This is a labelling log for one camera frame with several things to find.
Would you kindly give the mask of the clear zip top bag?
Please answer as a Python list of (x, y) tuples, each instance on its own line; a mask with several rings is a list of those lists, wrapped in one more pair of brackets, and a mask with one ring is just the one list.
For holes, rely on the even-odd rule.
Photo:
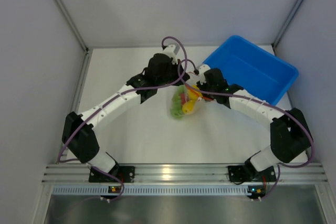
[(173, 119), (181, 119), (199, 110), (206, 102), (213, 99), (207, 98), (204, 94), (194, 91), (182, 84), (175, 87), (168, 109), (169, 115)]

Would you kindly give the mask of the green fake lettuce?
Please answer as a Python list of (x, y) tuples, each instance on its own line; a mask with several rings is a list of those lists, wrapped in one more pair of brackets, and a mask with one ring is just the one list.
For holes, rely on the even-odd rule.
[(184, 91), (181, 88), (178, 88), (172, 96), (170, 115), (174, 119), (181, 119), (184, 115), (182, 112), (182, 99), (180, 97), (181, 94), (184, 94)]

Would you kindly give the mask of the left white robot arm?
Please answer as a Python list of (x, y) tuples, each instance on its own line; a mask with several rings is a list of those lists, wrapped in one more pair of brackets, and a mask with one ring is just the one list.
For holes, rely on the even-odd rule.
[(178, 60), (175, 54), (157, 53), (141, 73), (131, 77), (122, 88), (94, 106), (77, 114), (70, 112), (65, 119), (62, 133), (62, 151), (69, 149), (76, 160), (89, 164), (108, 182), (117, 179), (119, 163), (102, 151), (97, 133), (128, 109), (140, 105), (158, 89), (179, 86), (190, 77), (186, 73), (187, 59)]

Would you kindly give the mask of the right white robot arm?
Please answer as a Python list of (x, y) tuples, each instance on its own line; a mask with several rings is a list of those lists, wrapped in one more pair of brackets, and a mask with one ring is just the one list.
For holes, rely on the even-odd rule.
[(251, 95), (243, 87), (229, 85), (218, 68), (199, 67), (196, 86), (202, 95), (229, 109), (257, 121), (270, 133), (270, 144), (248, 158), (243, 171), (250, 180), (258, 180), (274, 165), (288, 165), (313, 143), (303, 113), (293, 108), (284, 110)]

